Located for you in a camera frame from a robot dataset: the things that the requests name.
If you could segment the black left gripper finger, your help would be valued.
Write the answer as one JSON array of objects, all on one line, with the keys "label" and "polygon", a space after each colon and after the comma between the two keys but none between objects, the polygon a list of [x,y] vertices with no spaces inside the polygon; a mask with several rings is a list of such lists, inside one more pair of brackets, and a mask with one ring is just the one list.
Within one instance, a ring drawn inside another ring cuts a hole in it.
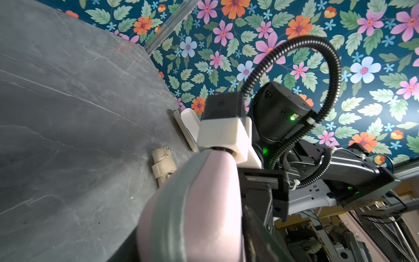
[{"label": "black left gripper finger", "polygon": [[252,209],[244,206],[242,211],[244,255],[247,262],[295,261],[287,254],[287,248],[278,243]]}]

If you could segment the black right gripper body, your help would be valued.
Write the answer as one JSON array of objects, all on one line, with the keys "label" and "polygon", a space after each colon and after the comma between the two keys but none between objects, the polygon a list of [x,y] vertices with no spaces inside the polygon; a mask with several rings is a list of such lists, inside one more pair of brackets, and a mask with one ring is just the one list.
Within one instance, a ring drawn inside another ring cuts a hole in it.
[{"label": "black right gripper body", "polygon": [[[312,114],[312,107],[303,98],[277,82],[267,83],[255,94],[248,117],[252,120],[252,146],[262,163],[261,176],[283,179],[292,171],[279,161],[293,147],[286,143]],[[252,186],[247,203],[265,226],[273,225],[275,215],[287,217],[285,183],[280,181],[265,193],[258,187],[267,187],[266,182],[253,182]]]}]

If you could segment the pink-edged grey case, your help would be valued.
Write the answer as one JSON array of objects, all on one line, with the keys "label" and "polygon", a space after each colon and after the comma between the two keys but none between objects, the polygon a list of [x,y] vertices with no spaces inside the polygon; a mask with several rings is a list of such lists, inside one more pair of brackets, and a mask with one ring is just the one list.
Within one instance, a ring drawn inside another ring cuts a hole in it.
[{"label": "pink-edged grey case", "polygon": [[205,150],[180,167],[144,207],[136,237],[143,262],[243,262],[232,154]]}]

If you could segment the white case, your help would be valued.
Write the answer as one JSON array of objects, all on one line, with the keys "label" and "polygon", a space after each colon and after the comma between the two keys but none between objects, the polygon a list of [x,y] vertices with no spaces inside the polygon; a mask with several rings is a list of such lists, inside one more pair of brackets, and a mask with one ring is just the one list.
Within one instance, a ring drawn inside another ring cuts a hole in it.
[{"label": "white case", "polygon": [[190,149],[193,152],[198,152],[197,138],[200,129],[200,120],[193,109],[187,108],[183,111],[175,110],[173,116],[178,123]]}]

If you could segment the beige black striped umbrella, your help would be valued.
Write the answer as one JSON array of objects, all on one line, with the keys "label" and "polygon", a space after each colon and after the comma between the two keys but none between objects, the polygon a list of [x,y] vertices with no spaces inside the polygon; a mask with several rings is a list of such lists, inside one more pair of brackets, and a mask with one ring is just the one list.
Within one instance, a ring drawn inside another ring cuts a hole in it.
[{"label": "beige black striped umbrella", "polygon": [[160,147],[152,152],[154,165],[152,171],[158,186],[161,187],[176,172],[177,166],[172,158],[172,150],[168,147]]}]

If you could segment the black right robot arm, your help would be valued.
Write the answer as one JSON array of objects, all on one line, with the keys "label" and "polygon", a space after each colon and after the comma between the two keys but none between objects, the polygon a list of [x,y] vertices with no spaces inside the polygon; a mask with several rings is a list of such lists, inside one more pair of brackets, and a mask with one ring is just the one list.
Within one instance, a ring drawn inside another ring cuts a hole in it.
[{"label": "black right robot arm", "polygon": [[329,135],[321,145],[300,140],[289,146],[268,168],[274,150],[283,145],[315,115],[312,107],[281,84],[266,84],[240,117],[249,117],[251,146],[258,168],[239,169],[244,207],[252,210],[267,227],[275,219],[323,206],[338,205],[346,210],[372,203],[397,184],[393,172],[376,167],[367,158],[365,146],[340,147]]}]

